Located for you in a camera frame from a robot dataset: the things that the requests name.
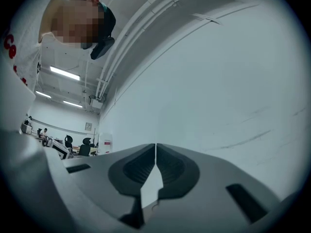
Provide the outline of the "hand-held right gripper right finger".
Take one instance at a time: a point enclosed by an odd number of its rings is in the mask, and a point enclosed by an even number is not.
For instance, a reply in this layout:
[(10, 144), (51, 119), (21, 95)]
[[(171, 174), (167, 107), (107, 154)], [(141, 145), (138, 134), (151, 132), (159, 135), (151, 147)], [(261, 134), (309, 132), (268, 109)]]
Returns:
[(229, 161), (166, 144), (156, 153), (164, 186), (143, 233), (245, 233), (280, 203)]

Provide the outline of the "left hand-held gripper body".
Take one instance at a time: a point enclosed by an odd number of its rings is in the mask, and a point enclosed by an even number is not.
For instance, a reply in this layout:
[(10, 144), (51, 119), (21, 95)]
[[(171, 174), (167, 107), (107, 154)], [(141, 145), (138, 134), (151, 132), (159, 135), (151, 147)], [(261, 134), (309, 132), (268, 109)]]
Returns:
[(49, 147), (53, 148), (57, 151), (61, 160), (65, 160), (69, 158), (70, 151), (58, 141), (54, 140), (53, 138), (49, 139)]

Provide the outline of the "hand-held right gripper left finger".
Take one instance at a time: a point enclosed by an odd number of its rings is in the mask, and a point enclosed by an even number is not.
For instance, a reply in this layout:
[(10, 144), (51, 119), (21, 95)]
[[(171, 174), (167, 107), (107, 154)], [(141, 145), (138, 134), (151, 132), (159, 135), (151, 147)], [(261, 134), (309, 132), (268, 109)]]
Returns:
[(155, 145), (143, 144), (64, 165), (81, 191), (104, 212), (133, 229), (144, 224), (141, 188), (155, 166)]

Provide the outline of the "light wooden desk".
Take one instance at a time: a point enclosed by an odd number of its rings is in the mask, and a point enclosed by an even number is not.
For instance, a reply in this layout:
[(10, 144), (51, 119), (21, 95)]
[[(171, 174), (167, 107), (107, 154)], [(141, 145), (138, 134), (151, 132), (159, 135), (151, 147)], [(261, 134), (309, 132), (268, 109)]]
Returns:
[[(76, 155), (79, 156), (79, 155), (78, 155), (78, 153), (79, 153), (79, 148), (80, 148), (80, 147), (73, 147), (72, 151), (73, 151), (73, 155), (74, 155), (74, 156), (76, 156)], [(97, 148), (91, 147), (89, 156), (95, 156), (95, 155), (97, 155), (97, 153), (98, 153), (98, 149), (97, 149)]]

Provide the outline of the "white cabinet with red labels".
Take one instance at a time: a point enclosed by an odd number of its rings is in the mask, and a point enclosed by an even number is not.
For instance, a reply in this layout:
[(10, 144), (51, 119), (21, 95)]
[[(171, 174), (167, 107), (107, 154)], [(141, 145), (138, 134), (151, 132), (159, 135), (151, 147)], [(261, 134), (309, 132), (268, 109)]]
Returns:
[(112, 135), (100, 133), (98, 138), (98, 155), (105, 155), (112, 152)]

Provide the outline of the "white table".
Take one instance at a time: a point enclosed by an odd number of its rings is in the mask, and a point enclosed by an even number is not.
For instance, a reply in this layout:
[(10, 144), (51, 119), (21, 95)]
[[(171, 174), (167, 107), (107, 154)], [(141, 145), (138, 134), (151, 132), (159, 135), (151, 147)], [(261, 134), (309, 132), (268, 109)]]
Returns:
[(163, 188), (163, 180), (157, 165), (153, 167), (146, 182), (142, 186), (141, 207), (145, 208), (158, 200), (158, 192)]

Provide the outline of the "white junction box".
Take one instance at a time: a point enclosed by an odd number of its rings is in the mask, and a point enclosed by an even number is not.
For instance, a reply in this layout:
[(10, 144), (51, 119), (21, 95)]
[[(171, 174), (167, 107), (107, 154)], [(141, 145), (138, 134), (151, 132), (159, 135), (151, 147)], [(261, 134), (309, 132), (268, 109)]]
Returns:
[(94, 95), (89, 95), (89, 105), (95, 109), (101, 109), (103, 103), (101, 103), (99, 100), (96, 99)]

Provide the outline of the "grey shirt with red letters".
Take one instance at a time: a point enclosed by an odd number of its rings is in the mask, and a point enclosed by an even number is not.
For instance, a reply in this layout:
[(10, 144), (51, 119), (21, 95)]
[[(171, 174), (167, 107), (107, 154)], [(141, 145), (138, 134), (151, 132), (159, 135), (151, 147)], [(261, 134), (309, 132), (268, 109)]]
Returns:
[(0, 78), (11, 70), (34, 91), (41, 69), (39, 32), (45, 9), (51, 0), (25, 0), (0, 37)]

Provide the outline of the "white ceiling conduit bundle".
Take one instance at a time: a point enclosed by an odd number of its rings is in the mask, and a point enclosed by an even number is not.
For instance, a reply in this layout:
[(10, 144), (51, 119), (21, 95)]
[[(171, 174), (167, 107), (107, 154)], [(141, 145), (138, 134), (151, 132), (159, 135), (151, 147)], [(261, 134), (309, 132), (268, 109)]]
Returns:
[(127, 22), (104, 63), (96, 90), (96, 99), (101, 100), (112, 76), (131, 46), (147, 28), (168, 8), (181, 0), (147, 0)]

